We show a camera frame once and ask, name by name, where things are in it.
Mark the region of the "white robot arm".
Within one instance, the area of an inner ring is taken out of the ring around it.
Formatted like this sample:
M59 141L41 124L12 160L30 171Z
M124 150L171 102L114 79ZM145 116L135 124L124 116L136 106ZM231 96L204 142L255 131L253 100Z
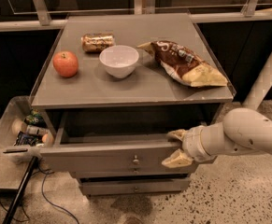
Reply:
M167 168L211 161L219 155L246 155L262 151L272 155L272 120L257 111L272 87L272 52L243 106L228 112L222 122L170 132L182 147L162 161Z

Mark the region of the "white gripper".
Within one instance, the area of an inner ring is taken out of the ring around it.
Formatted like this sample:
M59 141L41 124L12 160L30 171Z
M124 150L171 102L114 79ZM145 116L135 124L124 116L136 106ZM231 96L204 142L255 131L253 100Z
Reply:
M204 149L201 141L201 132L204 126L193 127L186 131L177 129L167 134L169 139L182 141L182 148L174 151L168 158L162 161L162 165L166 168L186 167L197 162L211 161L214 156L209 155Z

